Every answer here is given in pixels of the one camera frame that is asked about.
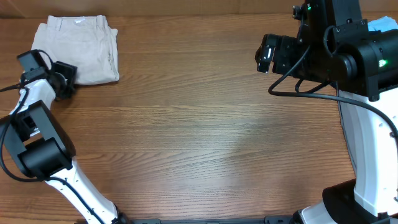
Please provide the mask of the beige shorts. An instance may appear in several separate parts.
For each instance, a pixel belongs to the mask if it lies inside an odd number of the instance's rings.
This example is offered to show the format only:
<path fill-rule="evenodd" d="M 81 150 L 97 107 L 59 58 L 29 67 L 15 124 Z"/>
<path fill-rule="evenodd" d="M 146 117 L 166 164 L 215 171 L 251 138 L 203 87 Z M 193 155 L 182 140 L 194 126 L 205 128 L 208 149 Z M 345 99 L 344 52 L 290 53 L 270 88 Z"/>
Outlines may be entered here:
<path fill-rule="evenodd" d="M 119 81 L 117 35 L 102 15 L 48 16 L 39 24 L 32 48 L 54 62 L 76 66 L 76 84 L 99 85 Z"/>

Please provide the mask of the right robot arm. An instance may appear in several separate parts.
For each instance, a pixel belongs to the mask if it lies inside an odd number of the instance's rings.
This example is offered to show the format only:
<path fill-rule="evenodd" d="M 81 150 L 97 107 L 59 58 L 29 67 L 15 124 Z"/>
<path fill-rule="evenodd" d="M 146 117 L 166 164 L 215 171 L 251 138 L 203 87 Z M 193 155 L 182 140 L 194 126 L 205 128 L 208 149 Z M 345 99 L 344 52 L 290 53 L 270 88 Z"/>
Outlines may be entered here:
<path fill-rule="evenodd" d="M 338 104 L 355 177 L 284 223 L 397 222 L 397 22 L 368 21 L 358 1 L 306 0 L 294 6 L 295 37 L 266 34 L 255 61 L 262 73 L 315 87 L 268 92 Z"/>

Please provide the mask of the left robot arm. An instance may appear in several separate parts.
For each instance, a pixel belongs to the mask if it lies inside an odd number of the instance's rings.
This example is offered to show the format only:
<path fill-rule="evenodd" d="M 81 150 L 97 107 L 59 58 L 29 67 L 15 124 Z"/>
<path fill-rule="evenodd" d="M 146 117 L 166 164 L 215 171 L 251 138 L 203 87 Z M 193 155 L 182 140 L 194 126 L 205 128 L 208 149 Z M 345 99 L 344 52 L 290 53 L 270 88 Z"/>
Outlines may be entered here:
<path fill-rule="evenodd" d="M 44 50 L 17 56 L 24 71 L 20 98 L 9 115 L 1 118 L 1 149 L 10 154 L 22 177 L 1 163 L 2 170 L 18 182 L 45 182 L 58 190 L 84 217 L 86 223 L 130 223 L 130 219 L 90 182 L 75 159 L 76 149 L 50 111 L 54 101 L 75 92 L 77 67 L 43 58 Z"/>

